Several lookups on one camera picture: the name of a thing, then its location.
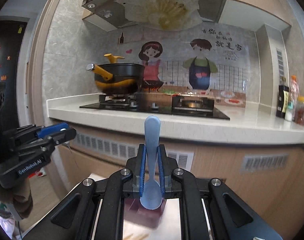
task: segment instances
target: green shirt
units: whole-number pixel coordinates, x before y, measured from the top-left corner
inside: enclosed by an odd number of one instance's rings
[[[189,68],[195,58],[189,58],[183,63],[184,68]],[[200,67],[206,67],[208,65],[208,60],[206,58],[196,58],[195,65]],[[216,67],[215,63],[209,60],[209,66],[211,73],[217,73],[218,68]]]

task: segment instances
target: white vent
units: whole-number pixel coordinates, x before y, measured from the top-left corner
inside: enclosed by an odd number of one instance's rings
[[[284,77],[284,64],[283,64],[282,51],[280,51],[279,49],[276,49],[276,56],[277,56],[277,62],[278,62],[278,66],[279,66],[280,84],[283,84],[282,78]]]
[[[191,171],[194,153],[173,152],[172,150],[166,151],[168,157],[176,159],[180,168]]]
[[[278,155],[246,155],[244,156],[241,171],[263,171],[284,168],[288,154]]]
[[[135,157],[139,148],[139,146],[136,145],[120,144],[115,141],[79,132],[77,132],[73,142],[79,146],[89,148],[93,151],[100,152],[101,154],[112,155],[114,158],[122,160]]]

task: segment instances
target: glass jar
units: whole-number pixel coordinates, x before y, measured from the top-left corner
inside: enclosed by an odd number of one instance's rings
[[[304,97],[298,96],[298,102],[295,107],[294,122],[300,125],[304,125]]]

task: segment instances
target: cartoon man in dark apron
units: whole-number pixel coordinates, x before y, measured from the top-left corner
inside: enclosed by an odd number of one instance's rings
[[[186,60],[184,68],[189,69],[189,83],[192,89],[207,90],[210,86],[211,73],[217,73],[218,69],[214,62],[204,57],[204,50],[209,51],[212,45],[203,39],[194,39],[190,42],[191,47],[196,52],[197,57]]]

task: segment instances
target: gas stove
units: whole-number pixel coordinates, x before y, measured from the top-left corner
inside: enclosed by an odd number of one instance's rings
[[[169,102],[151,100],[148,93],[131,95],[99,95],[99,102],[80,106],[80,108],[141,112],[152,114],[172,114],[195,117],[208,117],[230,120],[228,116],[214,107],[214,100],[190,96],[172,96]]]

